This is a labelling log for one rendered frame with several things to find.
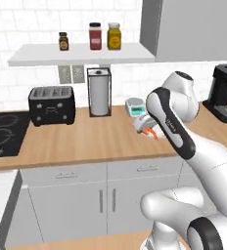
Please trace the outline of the black coffee machine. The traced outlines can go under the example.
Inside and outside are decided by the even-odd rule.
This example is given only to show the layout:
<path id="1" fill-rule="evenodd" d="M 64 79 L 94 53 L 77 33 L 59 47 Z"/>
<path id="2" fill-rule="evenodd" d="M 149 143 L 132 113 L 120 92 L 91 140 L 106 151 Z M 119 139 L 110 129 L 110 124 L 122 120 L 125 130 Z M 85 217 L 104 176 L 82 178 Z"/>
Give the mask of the black coffee machine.
<path id="1" fill-rule="evenodd" d="M 208 99 L 203 105 L 220 121 L 227 123 L 227 64 L 214 68 Z"/>

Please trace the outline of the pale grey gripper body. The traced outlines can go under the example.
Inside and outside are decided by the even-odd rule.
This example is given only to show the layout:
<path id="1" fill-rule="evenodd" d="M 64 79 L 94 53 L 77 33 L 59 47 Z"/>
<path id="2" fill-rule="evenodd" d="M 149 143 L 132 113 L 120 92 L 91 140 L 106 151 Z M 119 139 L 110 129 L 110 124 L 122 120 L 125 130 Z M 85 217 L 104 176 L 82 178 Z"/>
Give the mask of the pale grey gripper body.
<path id="1" fill-rule="evenodd" d="M 158 123 L 149 114 L 143 114 L 134 120 L 133 126 L 138 133 L 141 133 L 144 129 L 155 128 Z"/>

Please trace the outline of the teal kitchen scale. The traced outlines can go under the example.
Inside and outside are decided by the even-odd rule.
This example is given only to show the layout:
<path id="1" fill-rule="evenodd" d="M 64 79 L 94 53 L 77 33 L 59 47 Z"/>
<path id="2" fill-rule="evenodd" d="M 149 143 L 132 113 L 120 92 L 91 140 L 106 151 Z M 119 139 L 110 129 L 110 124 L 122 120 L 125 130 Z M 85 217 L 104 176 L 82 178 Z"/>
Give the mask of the teal kitchen scale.
<path id="1" fill-rule="evenodd" d="M 140 98 L 129 98 L 125 101 L 125 110 L 129 117 L 138 117 L 146 112 L 145 103 Z"/>

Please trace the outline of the grey wall cupboard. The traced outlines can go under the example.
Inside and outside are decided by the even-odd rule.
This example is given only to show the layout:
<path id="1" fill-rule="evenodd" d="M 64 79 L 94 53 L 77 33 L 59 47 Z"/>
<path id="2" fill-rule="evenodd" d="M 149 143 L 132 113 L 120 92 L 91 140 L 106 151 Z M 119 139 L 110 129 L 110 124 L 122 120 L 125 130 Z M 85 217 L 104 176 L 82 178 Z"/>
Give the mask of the grey wall cupboard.
<path id="1" fill-rule="evenodd" d="M 140 43 L 160 63 L 227 61 L 227 0 L 143 0 Z"/>

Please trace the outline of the black toaster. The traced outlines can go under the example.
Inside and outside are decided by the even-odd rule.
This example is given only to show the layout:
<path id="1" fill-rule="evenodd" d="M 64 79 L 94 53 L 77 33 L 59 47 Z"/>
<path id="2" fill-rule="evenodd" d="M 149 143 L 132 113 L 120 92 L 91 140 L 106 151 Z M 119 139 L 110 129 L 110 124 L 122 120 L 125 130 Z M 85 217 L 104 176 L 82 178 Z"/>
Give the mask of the black toaster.
<path id="1" fill-rule="evenodd" d="M 75 98 L 71 86 L 33 88 L 28 95 L 29 115 L 35 126 L 72 124 Z"/>

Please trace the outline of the white wall shelf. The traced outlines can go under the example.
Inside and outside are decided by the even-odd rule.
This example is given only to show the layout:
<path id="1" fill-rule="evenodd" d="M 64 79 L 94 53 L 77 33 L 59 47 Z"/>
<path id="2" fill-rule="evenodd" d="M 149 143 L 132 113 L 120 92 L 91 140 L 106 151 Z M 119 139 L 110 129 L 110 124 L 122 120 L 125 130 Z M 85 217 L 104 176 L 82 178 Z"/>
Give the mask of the white wall shelf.
<path id="1" fill-rule="evenodd" d="M 22 45 L 9 59 L 9 66 L 154 63 L 156 57 L 140 43 L 124 43 L 120 51 L 91 50 L 88 44 L 71 44 L 61 51 L 57 44 Z"/>

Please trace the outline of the red jar black lid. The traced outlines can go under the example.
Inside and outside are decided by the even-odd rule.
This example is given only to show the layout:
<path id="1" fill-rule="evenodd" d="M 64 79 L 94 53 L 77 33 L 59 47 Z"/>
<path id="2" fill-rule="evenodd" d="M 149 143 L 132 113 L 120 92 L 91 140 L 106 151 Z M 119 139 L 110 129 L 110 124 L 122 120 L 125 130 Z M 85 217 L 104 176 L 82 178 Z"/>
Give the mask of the red jar black lid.
<path id="1" fill-rule="evenodd" d="M 99 22 L 89 23 L 89 41 L 91 50 L 102 49 L 102 28 Z"/>

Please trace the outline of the orange meat piece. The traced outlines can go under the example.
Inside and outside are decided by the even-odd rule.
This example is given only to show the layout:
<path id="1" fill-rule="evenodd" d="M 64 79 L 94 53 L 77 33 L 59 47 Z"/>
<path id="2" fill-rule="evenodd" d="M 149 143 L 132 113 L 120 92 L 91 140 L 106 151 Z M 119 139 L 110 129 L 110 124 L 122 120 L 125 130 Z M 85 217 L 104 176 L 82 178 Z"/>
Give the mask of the orange meat piece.
<path id="1" fill-rule="evenodd" d="M 146 136 L 152 137 L 154 140 L 158 139 L 157 133 L 152 128 L 145 128 L 142 130 L 142 133 Z"/>

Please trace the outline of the wide grey drawer front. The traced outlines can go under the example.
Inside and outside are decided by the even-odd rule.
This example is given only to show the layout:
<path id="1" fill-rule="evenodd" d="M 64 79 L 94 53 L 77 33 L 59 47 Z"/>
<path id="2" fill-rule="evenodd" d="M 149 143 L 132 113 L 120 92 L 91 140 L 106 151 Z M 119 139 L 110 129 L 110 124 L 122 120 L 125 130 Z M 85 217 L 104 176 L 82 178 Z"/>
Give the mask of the wide grey drawer front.
<path id="1" fill-rule="evenodd" d="M 106 163 L 78 164 L 67 166 L 48 166 L 21 169 L 23 182 L 30 188 L 49 186 L 98 183 L 107 179 Z M 60 173 L 74 173 L 77 178 L 56 179 Z"/>

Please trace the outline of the grey cupboard door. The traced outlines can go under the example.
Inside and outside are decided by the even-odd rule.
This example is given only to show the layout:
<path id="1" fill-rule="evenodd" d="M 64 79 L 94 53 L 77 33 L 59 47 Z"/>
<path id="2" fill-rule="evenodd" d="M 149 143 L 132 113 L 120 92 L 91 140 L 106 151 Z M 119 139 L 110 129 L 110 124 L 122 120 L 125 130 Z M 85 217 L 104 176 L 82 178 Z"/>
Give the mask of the grey cupboard door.
<path id="1" fill-rule="evenodd" d="M 100 189 L 103 190 L 103 213 L 99 209 Z M 107 233 L 105 182 L 31 187 L 29 191 L 45 242 Z"/>
<path id="2" fill-rule="evenodd" d="M 176 188 L 177 175 L 115 180 L 108 183 L 108 234 L 130 233 L 151 229 L 153 222 L 147 220 L 140 208 L 145 193 Z M 112 210 L 113 189 L 116 189 L 116 207 Z"/>

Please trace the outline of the yellow jar white lid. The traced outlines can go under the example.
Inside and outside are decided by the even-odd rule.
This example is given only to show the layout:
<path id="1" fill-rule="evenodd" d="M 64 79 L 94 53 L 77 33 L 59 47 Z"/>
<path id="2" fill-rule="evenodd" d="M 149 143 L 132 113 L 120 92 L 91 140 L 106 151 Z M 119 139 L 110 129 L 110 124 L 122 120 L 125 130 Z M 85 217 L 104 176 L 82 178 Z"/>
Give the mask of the yellow jar white lid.
<path id="1" fill-rule="evenodd" d="M 108 49 L 119 50 L 121 48 L 121 31 L 118 22 L 110 22 L 108 30 Z"/>

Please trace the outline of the white paper towel roll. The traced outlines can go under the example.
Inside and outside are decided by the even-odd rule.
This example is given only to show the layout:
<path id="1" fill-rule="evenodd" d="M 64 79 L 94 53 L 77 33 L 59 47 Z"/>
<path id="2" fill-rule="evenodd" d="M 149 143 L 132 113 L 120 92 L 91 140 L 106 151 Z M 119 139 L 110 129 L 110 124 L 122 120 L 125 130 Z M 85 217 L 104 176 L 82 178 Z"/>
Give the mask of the white paper towel roll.
<path id="1" fill-rule="evenodd" d="M 93 115 L 109 112 L 109 75 L 106 69 L 92 69 L 90 77 L 90 100 Z"/>

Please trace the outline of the black hob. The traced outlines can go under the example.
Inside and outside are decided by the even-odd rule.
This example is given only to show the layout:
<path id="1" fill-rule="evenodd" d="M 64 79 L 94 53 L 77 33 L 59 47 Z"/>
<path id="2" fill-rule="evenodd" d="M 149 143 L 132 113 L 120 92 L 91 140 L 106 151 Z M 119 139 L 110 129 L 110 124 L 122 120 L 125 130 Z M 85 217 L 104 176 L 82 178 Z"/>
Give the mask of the black hob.
<path id="1" fill-rule="evenodd" d="M 27 111 L 0 112 L 0 157 L 19 154 L 29 121 Z"/>

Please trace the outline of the small brown jar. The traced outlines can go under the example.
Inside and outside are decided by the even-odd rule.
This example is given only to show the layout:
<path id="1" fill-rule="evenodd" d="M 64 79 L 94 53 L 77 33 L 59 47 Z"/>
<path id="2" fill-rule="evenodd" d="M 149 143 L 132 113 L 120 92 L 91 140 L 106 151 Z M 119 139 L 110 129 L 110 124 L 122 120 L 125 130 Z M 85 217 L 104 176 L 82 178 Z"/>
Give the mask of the small brown jar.
<path id="1" fill-rule="evenodd" d="M 68 34 L 66 32 L 60 32 L 59 33 L 59 46 L 61 51 L 67 51 L 68 50 Z"/>

